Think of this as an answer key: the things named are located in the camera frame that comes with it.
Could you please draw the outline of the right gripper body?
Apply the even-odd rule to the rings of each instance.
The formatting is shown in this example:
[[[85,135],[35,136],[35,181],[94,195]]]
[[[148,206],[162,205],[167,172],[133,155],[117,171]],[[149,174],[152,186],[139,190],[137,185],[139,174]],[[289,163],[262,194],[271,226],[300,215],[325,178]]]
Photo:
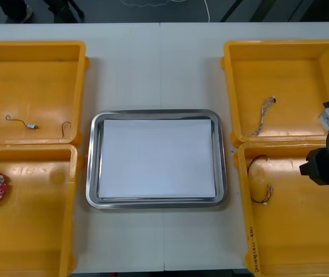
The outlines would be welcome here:
[[[306,162],[299,168],[301,175],[308,176],[316,184],[329,185],[329,155],[326,148],[311,150]]]

